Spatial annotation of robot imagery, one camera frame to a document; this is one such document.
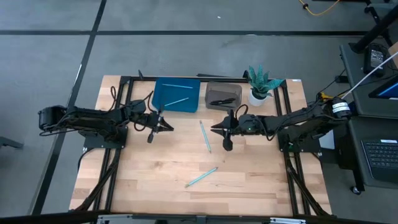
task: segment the gray tray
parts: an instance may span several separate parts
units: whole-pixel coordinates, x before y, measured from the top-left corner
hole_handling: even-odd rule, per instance
[[[211,105],[210,102],[215,100],[225,100],[235,98],[232,103],[224,105]],[[208,109],[228,111],[236,110],[242,102],[242,87],[230,83],[208,82],[205,95],[206,107]]]

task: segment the blue tray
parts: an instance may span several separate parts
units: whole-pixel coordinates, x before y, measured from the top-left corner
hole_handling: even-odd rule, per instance
[[[194,113],[198,109],[200,80],[186,78],[158,78],[155,84],[152,105],[158,110]]]

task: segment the gray floor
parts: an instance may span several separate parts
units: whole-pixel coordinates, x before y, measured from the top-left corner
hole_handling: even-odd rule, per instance
[[[310,2],[313,11],[330,2]],[[100,0],[0,1],[0,29],[91,30]],[[321,17],[298,1],[108,0],[100,30],[369,30],[374,21],[364,3],[343,2]],[[103,75],[240,77],[249,65],[272,78],[302,79],[307,101],[344,66],[338,46],[357,37],[276,36],[97,36],[76,101],[93,108]],[[38,110],[65,105],[88,36],[0,35],[0,136],[25,144],[0,150],[0,217],[25,215],[53,141],[39,137]],[[334,95],[348,88],[334,84]],[[70,133],[58,161],[44,212],[68,209],[83,138]],[[343,218],[394,223],[398,190],[368,187],[353,195],[350,172],[325,165],[333,213]]]

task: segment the marker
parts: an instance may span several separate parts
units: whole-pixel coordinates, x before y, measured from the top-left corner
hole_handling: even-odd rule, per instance
[[[205,128],[203,127],[203,123],[201,122],[201,120],[199,120],[199,123],[200,123],[200,127],[201,127],[201,131],[203,133],[203,136],[205,137],[205,142],[206,142],[206,145],[207,145],[207,149],[211,153],[211,147],[210,147],[210,144],[209,144],[209,140],[207,139]]]
[[[186,97],[186,98],[184,98],[184,99],[182,99],[182,100],[174,101],[173,103],[167,103],[167,104],[164,105],[164,106],[170,106],[170,105],[173,105],[174,103],[179,103],[179,102],[184,101],[184,100],[187,100],[187,99],[189,99],[189,97]]]
[[[193,87],[190,87],[190,86],[180,86],[180,85],[171,85],[171,84],[162,84],[162,85],[172,86],[172,87],[179,87],[179,88],[193,88]]]
[[[216,171],[218,167],[212,169],[211,171],[208,171],[206,174],[201,175],[200,177],[196,178],[195,180],[191,181],[189,184],[185,185],[185,187],[189,187],[192,184],[198,182],[199,180],[202,180],[202,178],[206,177],[207,175],[211,174],[212,172]]]

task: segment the succulent plant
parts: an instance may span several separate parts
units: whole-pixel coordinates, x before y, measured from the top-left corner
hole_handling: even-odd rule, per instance
[[[262,65],[259,66],[257,74],[252,66],[249,66],[249,72],[246,70],[244,71],[244,74],[246,74],[247,80],[252,86],[251,90],[253,92],[253,96],[259,100],[262,100],[267,96],[272,96],[268,91],[277,88],[284,81],[281,79],[268,81],[269,71],[262,74]]]

